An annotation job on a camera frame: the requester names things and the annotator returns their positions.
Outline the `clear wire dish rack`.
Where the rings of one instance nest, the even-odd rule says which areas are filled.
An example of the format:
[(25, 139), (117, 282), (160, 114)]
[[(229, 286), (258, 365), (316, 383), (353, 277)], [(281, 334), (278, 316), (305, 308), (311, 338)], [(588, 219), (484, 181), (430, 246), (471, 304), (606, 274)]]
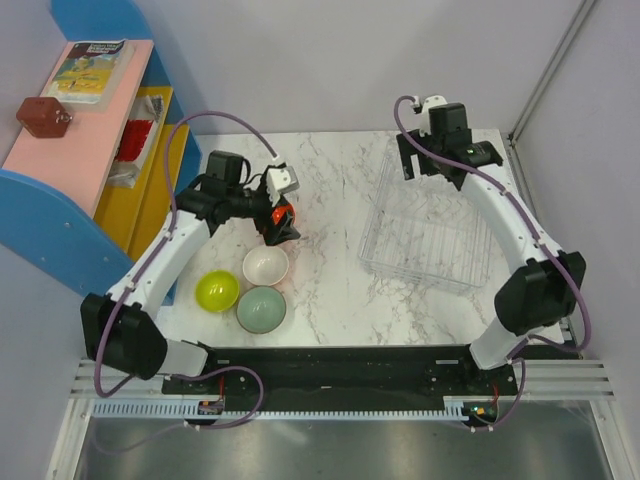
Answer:
[(405, 180), (387, 142), (359, 260), (370, 273), (465, 292), (489, 277), (493, 235), (479, 210), (441, 176)]

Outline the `orange bowl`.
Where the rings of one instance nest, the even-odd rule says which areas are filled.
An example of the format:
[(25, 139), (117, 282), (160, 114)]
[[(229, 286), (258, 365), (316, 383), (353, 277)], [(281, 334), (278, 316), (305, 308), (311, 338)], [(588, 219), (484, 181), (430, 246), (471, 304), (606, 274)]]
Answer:
[(273, 224), (278, 229), (290, 229), (295, 223), (295, 209), (290, 203), (277, 205), (271, 215)]

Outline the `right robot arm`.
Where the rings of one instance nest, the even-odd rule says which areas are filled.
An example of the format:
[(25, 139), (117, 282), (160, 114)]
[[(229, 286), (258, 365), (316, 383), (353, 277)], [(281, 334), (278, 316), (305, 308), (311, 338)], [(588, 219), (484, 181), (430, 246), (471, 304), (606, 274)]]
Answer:
[(510, 276), (494, 297), (495, 317), (469, 346), (472, 360), (458, 368), (467, 392), (483, 392), (494, 381), (493, 369), (511, 361), (530, 340), (562, 351), (569, 346), (542, 336), (574, 311), (581, 314), (584, 349), (591, 340), (591, 321), (581, 285), (586, 261), (566, 252), (543, 229), (510, 181), (504, 159), (493, 143), (476, 141), (466, 108), (443, 96), (403, 95), (420, 125), (399, 129), (396, 137), (405, 179), (440, 175), (480, 212), (505, 255)]

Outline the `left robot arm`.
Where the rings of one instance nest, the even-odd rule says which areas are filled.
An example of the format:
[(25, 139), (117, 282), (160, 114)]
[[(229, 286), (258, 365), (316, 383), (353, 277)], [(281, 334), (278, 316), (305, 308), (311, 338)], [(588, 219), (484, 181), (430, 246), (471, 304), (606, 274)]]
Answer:
[(232, 218), (250, 219), (268, 246), (296, 240), (295, 211), (286, 195), (299, 187), (293, 167), (269, 165), (251, 189), (240, 176), (246, 159), (214, 151), (207, 168), (176, 196), (176, 209), (129, 272), (103, 294), (91, 293), (80, 313), (88, 357), (139, 379), (184, 375), (198, 393), (219, 382), (205, 347), (164, 337), (159, 308), (197, 251)]

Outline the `white bowl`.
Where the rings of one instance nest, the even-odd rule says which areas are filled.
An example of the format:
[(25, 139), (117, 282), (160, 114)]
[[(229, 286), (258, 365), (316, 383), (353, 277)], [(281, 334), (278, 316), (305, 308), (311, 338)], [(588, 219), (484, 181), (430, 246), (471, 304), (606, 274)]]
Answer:
[(255, 286), (274, 286), (282, 281), (289, 270), (289, 258), (276, 246), (261, 245), (245, 256), (242, 271), (245, 279)]

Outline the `pale green bowl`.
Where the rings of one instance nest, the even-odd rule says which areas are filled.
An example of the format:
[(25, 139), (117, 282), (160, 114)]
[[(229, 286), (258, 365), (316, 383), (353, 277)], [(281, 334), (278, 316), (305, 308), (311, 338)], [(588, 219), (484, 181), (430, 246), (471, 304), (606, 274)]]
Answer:
[(257, 286), (240, 298), (236, 317), (249, 333), (266, 334), (280, 326), (286, 312), (287, 304), (281, 292), (269, 286)]

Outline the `lime green bowl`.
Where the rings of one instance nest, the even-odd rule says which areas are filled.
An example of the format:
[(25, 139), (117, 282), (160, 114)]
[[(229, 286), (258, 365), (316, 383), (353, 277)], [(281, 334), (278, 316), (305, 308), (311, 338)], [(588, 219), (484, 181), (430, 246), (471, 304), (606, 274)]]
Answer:
[(239, 281), (226, 270), (205, 274), (195, 288), (197, 304), (207, 312), (220, 313), (234, 306), (240, 294)]

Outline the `red white brush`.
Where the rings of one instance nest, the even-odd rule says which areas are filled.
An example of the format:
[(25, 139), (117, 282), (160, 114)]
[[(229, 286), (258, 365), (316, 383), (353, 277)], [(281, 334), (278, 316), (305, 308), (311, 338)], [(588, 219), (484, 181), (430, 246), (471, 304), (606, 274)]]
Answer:
[(154, 145), (164, 104), (161, 95), (144, 95), (134, 101), (107, 177), (108, 185), (135, 186)]

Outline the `blue pink yellow shelf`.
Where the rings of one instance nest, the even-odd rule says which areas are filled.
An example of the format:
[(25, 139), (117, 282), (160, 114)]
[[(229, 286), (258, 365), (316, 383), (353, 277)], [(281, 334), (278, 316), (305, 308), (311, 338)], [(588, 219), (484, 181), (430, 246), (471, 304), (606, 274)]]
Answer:
[[(201, 150), (144, 14), (132, 1), (54, 1), (51, 15), (74, 43), (129, 40), (134, 55), (100, 112), (79, 111), (64, 137), (21, 131), (1, 168), (1, 244), (71, 291), (105, 293), (133, 266), (169, 210), (165, 177), (180, 190), (198, 173)], [(159, 94), (166, 109), (139, 183), (107, 185), (133, 103)]]

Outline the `illustrated book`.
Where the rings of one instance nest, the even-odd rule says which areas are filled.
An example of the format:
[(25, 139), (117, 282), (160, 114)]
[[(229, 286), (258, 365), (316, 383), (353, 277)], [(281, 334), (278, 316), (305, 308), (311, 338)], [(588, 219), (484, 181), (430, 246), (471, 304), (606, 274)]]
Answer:
[(117, 89), (134, 55), (129, 40), (74, 43), (44, 89), (44, 97), (57, 99), (77, 111), (100, 112)]

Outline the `brown perforated box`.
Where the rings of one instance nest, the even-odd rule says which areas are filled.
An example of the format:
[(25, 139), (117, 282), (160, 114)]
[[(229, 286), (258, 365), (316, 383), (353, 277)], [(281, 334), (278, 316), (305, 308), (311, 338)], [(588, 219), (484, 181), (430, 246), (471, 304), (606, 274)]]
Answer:
[(33, 137), (50, 139), (65, 136), (71, 116), (54, 97), (27, 97), (17, 110), (16, 119)]

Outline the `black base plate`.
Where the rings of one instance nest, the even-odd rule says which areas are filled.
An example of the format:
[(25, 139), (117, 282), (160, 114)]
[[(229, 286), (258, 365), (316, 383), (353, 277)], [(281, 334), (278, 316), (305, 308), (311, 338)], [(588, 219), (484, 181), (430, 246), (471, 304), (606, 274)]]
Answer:
[(223, 395), (233, 406), (439, 407), (447, 396), (512, 396), (510, 366), (483, 371), (465, 346), (217, 348), (205, 372), (232, 372), (205, 381), (171, 378), (165, 394)]

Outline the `aluminium corner post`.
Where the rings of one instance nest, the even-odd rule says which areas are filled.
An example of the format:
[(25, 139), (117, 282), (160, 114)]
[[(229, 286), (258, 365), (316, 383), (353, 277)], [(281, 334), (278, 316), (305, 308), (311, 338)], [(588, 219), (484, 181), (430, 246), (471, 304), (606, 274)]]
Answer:
[(577, 9), (573, 13), (550, 58), (546, 62), (513, 127), (506, 136), (512, 148), (515, 147), (521, 138), (548, 88), (551, 86), (551, 83), (557, 76), (587, 21), (598, 5), (598, 0), (581, 0), (579, 2)]

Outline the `aluminium frame rail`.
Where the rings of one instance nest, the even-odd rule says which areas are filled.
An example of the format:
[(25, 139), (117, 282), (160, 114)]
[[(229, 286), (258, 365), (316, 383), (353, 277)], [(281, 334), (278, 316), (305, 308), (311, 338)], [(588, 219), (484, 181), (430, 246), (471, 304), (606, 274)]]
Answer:
[(604, 365), (546, 346), (216, 348), (206, 381), (91, 392), (82, 361), (51, 479), (620, 479)]

